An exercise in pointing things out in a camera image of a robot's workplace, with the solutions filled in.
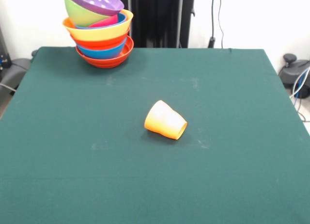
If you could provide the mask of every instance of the green bowl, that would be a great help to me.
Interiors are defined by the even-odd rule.
[[[84,7],[79,6],[72,0],[64,0],[64,4],[71,21],[78,26],[88,27],[100,20],[109,17],[91,12]]]

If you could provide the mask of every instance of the yellow bowl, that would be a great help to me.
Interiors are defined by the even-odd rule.
[[[116,38],[126,33],[133,18],[131,11],[122,9],[121,13],[125,14],[127,19],[125,22],[110,27],[98,29],[77,29],[71,22],[70,18],[66,18],[62,24],[70,32],[70,34],[79,41],[104,41]]]
[[[91,12],[86,8],[79,6],[72,0],[64,0],[64,3],[71,21],[78,26],[88,27],[93,23],[99,22],[100,20],[109,17]]]

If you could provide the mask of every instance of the blue bowl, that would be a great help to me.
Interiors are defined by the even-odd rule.
[[[81,26],[78,26],[78,25],[74,25],[74,26],[77,29],[103,29],[103,28],[108,28],[108,27],[111,27],[111,26],[115,26],[115,25],[121,24],[121,23],[126,21],[126,15],[124,15],[123,13],[118,13],[117,14],[117,18],[118,18],[117,24],[112,24],[112,25],[108,25],[108,26],[104,26],[104,27],[89,28],[89,27],[81,27]]]
[[[77,47],[79,48],[79,50],[81,50],[81,52],[86,57],[93,58],[93,59],[111,59],[111,58],[117,57],[122,52],[125,46],[126,40],[127,38],[124,39],[124,41],[117,47],[105,49],[105,50],[92,50],[92,49],[84,48],[79,45],[77,45]]]

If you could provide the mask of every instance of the plastic cup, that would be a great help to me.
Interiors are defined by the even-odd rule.
[[[144,127],[167,138],[178,140],[187,121],[164,101],[156,102],[146,116]]]

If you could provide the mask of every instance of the pink bowl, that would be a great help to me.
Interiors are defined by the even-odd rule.
[[[96,22],[92,25],[89,26],[89,28],[100,28],[100,27],[106,27],[109,25],[113,25],[113,24],[117,24],[118,22],[118,16],[117,15],[113,15],[109,18],[100,20],[99,22]]]

